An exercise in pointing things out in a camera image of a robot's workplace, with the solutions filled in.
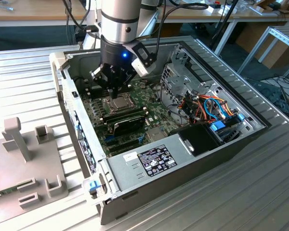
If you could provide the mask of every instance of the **white sticker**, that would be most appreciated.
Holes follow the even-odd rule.
[[[174,160],[168,161],[169,165],[171,165],[172,163],[174,163]]]
[[[128,153],[124,155],[123,158],[125,159],[125,162],[137,159],[137,152]]]

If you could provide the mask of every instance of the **floor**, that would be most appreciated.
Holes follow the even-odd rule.
[[[191,35],[208,45],[215,27],[206,24],[206,28],[208,32],[195,31],[191,24],[184,24],[180,35]],[[69,30],[68,34],[71,40],[72,27]],[[68,45],[65,26],[0,27],[0,51],[63,45]],[[222,59],[235,70],[238,70],[247,55],[248,53],[236,44],[226,44],[221,53]],[[272,77],[274,74],[283,75],[288,68],[289,66],[268,69],[254,59],[243,71],[242,76],[261,80]]]

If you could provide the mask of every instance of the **warning label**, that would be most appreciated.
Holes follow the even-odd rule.
[[[150,177],[177,165],[164,144],[138,154],[138,158]]]

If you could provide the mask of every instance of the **wire bundle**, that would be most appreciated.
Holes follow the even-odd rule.
[[[186,100],[187,99],[183,100],[183,102],[178,106],[178,109],[184,106]],[[199,99],[197,101],[193,100],[192,103],[197,105],[195,116],[190,116],[190,118],[194,118],[194,123],[197,121],[206,121],[211,123],[220,120],[221,118],[213,113],[213,110],[217,109],[219,109],[220,114],[222,114],[224,118],[230,118],[234,115],[229,109],[227,101],[216,96],[199,95]]]

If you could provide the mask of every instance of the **desk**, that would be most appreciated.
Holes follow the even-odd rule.
[[[167,6],[166,11],[168,12],[172,6]],[[158,22],[160,22],[162,14],[159,14]],[[219,13],[210,13],[206,10],[188,10],[188,9],[177,9],[172,12],[165,23],[214,23],[219,22],[221,15]],[[289,14],[279,17],[276,16],[261,16],[251,9],[247,9],[244,12],[237,12],[229,17],[229,25],[224,32],[219,44],[215,49],[215,54],[219,55],[229,39],[233,29],[239,22],[276,22],[276,21],[286,21],[286,26],[289,26]]]
[[[14,11],[0,9],[0,26],[57,26],[66,24],[62,0],[9,0]],[[72,0],[72,13],[80,21],[86,10]]]

